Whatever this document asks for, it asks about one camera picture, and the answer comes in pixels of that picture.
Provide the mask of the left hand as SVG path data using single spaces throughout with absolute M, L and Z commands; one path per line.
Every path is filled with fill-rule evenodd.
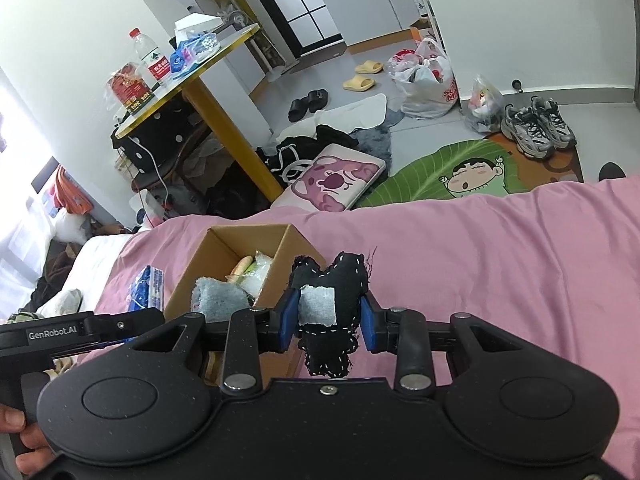
M 53 460 L 54 453 L 39 426 L 27 425 L 25 414 L 16 408 L 1 405 L 0 411 L 2 434 L 17 434 L 25 447 L 23 453 L 15 454 L 17 470 L 26 476 L 43 470 Z

